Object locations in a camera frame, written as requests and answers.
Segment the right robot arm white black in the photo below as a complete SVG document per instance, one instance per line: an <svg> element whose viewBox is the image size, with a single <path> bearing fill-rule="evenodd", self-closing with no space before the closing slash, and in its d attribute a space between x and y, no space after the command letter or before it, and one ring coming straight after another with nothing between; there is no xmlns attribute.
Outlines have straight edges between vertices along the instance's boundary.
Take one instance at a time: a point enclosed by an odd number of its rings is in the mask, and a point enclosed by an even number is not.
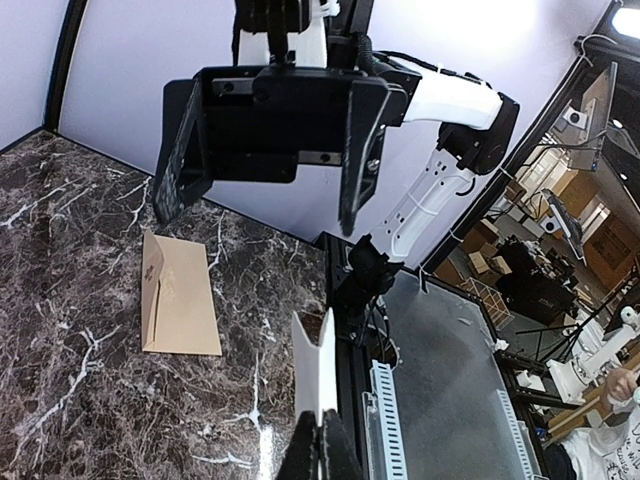
<svg viewBox="0 0 640 480"><path fill-rule="evenodd" d="M217 181L290 183L302 164L341 170L338 220L351 235L373 196L386 131L439 126L424 170L351 249L330 305L364 320L448 203L501 163L517 102L476 76L373 48L369 1L239 1L232 64L163 91L153 207L176 219Z"/></svg>

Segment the brown paper envelope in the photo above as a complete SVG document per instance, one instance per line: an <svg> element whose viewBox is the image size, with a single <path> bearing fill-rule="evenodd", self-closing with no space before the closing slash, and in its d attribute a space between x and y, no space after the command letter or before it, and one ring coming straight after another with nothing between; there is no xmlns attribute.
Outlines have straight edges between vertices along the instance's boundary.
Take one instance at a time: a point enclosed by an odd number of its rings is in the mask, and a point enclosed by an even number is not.
<svg viewBox="0 0 640 480"><path fill-rule="evenodd" d="M148 353L222 354L204 244L144 232L140 337Z"/></svg>

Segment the white letter paper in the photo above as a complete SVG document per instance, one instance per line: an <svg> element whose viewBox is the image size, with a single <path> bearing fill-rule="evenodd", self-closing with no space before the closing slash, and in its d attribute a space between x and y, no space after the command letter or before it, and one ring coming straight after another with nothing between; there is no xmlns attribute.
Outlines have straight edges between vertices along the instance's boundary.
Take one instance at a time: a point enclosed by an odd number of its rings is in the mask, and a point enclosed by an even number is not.
<svg viewBox="0 0 640 480"><path fill-rule="evenodd" d="M323 317L318 343L307 334L297 313L291 320L291 334L295 365L295 413L300 420L312 416L315 429L318 466L326 460L324 414L337 409L337 380L335 371L335 321L329 307Z"/></svg>

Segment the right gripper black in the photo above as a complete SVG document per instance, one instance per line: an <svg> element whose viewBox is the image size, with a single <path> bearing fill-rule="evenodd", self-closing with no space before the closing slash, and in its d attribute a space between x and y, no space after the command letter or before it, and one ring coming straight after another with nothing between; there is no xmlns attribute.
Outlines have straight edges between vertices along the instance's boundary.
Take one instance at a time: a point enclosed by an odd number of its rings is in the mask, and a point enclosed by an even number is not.
<svg viewBox="0 0 640 480"><path fill-rule="evenodd" d="M401 125L419 74L297 67L207 67L163 88L162 141L152 194L166 225L215 181L291 183L299 165L341 169L339 223L351 236L367 164L384 130Z"/></svg>

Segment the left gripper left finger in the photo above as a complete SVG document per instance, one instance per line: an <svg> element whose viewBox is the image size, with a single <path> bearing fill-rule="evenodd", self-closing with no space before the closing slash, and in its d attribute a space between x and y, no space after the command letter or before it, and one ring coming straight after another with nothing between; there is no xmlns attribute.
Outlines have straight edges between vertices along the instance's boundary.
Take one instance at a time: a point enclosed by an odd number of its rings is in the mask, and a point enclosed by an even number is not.
<svg viewBox="0 0 640 480"><path fill-rule="evenodd" d="M313 411L300 414L279 469L279 479L319 479L319 426Z"/></svg>

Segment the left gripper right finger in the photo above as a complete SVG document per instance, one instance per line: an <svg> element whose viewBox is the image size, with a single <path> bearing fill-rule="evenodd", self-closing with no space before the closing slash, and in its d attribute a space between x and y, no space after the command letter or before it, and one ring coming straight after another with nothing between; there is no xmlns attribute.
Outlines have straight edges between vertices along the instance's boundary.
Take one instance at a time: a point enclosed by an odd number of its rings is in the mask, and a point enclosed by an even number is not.
<svg viewBox="0 0 640 480"><path fill-rule="evenodd" d="M335 410L323 412L319 437L319 458L322 479L363 479L363 472L351 445L350 437Z"/></svg>

